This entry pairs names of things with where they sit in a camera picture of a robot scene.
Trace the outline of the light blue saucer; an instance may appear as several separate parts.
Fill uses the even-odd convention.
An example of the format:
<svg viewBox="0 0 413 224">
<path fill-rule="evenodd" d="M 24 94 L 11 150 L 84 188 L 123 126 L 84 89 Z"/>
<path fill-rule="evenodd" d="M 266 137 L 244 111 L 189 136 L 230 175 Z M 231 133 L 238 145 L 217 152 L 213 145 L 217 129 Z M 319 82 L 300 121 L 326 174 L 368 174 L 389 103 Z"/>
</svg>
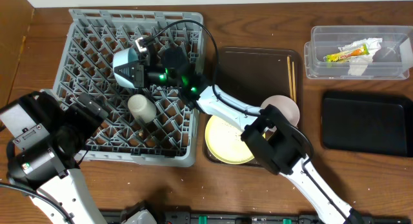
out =
<svg viewBox="0 0 413 224">
<path fill-rule="evenodd" d="M 114 54 L 114 58 L 113 58 L 113 61 L 112 61 L 114 77 L 115 77 L 117 83 L 121 87 L 135 88 L 135 86 L 133 85 L 133 82 L 128 81 L 123 76 L 121 76 L 117 72 L 115 72 L 115 67 L 122 66 L 124 64 L 129 63 L 129 62 L 137 61 L 137 60 L 138 60 L 138 54 L 136 53 L 136 51 L 133 48 L 127 48 L 125 50 L 119 51 L 119 52 Z"/>
</svg>

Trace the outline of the cream white cup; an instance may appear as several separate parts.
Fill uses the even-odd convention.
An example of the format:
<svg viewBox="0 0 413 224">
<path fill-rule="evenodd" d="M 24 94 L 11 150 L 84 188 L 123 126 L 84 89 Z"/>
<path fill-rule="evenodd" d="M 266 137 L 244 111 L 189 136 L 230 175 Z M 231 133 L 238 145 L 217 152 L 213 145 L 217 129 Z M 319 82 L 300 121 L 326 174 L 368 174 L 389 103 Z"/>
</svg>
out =
<svg viewBox="0 0 413 224">
<path fill-rule="evenodd" d="M 136 94 L 131 96 L 127 105 L 130 113 L 137 121 L 149 123 L 156 117 L 157 108 L 155 104 L 144 95 Z"/>
</svg>

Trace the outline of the yellow plate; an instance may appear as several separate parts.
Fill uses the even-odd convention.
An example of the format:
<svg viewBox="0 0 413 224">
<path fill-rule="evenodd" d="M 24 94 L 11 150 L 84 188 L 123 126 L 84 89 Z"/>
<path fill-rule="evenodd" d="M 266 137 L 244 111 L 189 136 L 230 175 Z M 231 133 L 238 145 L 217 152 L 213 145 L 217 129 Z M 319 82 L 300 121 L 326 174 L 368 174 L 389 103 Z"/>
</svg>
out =
<svg viewBox="0 0 413 224">
<path fill-rule="evenodd" d="M 240 165 L 254 159 L 241 140 L 241 131 L 217 116 L 212 116 L 206 124 L 205 142 L 211 154 L 221 162 Z"/>
</svg>

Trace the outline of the pink bowl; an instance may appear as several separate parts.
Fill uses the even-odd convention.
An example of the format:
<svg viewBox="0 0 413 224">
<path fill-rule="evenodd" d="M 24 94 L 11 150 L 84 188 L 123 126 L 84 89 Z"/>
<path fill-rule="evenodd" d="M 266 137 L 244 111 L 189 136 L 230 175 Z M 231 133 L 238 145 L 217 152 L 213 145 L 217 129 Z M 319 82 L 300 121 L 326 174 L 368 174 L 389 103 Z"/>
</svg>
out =
<svg viewBox="0 0 413 224">
<path fill-rule="evenodd" d="M 270 96 L 262 102 L 261 108 L 266 108 L 268 105 L 273 105 L 278 108 L 290 124 L 297 127 L 300 119 L 300 111 L 298 105 L 292 99 L 282 95 Z"/>
</svg>

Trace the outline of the wooden chopstick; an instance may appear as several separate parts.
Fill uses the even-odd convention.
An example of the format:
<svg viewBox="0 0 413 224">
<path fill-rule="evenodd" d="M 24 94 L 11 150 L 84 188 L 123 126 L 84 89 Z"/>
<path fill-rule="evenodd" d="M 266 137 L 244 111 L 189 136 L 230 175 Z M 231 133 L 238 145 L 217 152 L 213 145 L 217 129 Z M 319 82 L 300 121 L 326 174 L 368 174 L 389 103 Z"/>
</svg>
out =
<svg viewBox="0 0 413 224">
<path fill-rule="evenodd" d="M 291 67 L 290 67 L 290 56 L 287 56 L 287 72 L 288 72 L 288 85 L 289 85 L 289 92 L 290 98 L 293 99 L 293 89 L 292 89 L 292 75 L 291 75 Z"/>
<path fill-rule="evenodd" d="M 295 103 L 297 103 L 296 99 L 296 77 L 295 77 L 295 65 L 294 62 L 292 62 L 292 93 L 293 93 L 293 100 Z"/>
</svg>

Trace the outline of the yellow green snack wrapper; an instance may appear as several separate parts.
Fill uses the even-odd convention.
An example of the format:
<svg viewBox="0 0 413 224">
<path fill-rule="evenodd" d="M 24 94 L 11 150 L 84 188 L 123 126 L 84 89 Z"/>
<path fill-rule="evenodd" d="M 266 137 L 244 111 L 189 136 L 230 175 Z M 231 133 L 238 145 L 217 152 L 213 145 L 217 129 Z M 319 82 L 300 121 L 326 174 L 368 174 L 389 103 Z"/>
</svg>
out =
<svg viewBox="0 0 413 224">
<path fill-rule="evenodd" d="M 344 50 L 335 54 L 329 54 L 324 57 L 327 63 L 340 63 L 350 60 L 352 57 L 369 55 L 368 47 L 366 44 L 354 46 L 349 50 Z"/>
</svg>

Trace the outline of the white paper napkin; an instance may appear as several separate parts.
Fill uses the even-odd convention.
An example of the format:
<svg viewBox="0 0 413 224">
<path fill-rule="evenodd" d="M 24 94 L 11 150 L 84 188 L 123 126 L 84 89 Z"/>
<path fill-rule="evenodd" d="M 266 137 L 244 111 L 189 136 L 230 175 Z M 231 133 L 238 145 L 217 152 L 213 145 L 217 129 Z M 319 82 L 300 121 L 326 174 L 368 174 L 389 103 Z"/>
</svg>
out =
<svg viewBox="0 0 413 224">
<path fill-rule="evenodd" d="M 356 56 L 352 57 L 349 60 L 349 70 L 348 70 L 348 75 L 350 76 L 362 76 L 364 71 L 367 69 L 368 64 L 373 62 L 373 57 L 375 53 L 378 52 L 378 50 L 381 49 L 381 43 L 383 39 L 382 38 L 367 38 L 367 39 L 362 39 L 359 41 L 354 41 L 353 43 L 345 46 L 339 47 L 339 51 L 347 51 L 351 50 L 357 46 L 366 44 L 368 54 L 363 55 L 363 56 Z"/>
</svg>

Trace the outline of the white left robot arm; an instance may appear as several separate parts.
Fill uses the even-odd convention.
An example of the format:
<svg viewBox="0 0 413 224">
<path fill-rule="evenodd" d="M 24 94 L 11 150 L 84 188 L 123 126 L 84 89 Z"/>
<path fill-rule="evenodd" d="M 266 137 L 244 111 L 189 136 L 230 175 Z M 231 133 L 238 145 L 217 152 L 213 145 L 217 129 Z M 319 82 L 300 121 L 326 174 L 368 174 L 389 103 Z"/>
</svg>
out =
<svg viewBox="0 0 413 224">
<path fill-rule="evenodd" d="M 66 110 L 46 90 L 1 108 L 1 122 L 13 135 L 5 186 L 28 196 L 52 223 L 105 223 L 75 156 L 107 116 L 102 102 L 86 93 Z"/>
</svg>

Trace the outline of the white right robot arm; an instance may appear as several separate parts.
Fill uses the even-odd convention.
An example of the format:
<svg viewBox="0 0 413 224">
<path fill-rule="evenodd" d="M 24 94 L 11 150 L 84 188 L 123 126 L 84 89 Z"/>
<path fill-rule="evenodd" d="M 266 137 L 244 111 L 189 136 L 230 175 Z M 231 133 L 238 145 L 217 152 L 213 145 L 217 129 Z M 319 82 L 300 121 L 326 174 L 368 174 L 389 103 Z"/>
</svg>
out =
<svg viewBox="0 0 413 224">
<path fill-rule="evenodd" d="M 189 108 L 216 116 L 241 131 L 259 164 L 274 175 L 287 178 L 306 197 L 323 223 L 363 223 L 361 214 L 343 201 L 314 168 L 313 146 L 281 111 L 248 105 L 222 91 L 203 74 L 192 72 L 182 48 L 167 48 L 161 66 L 146 66 L 141 56 L 154 42 L 140 37 L 135 48 L 114 54 L 113 72 L 119 85 L 143 88 L 148 85 L 175 86 Z"/>
</svg>

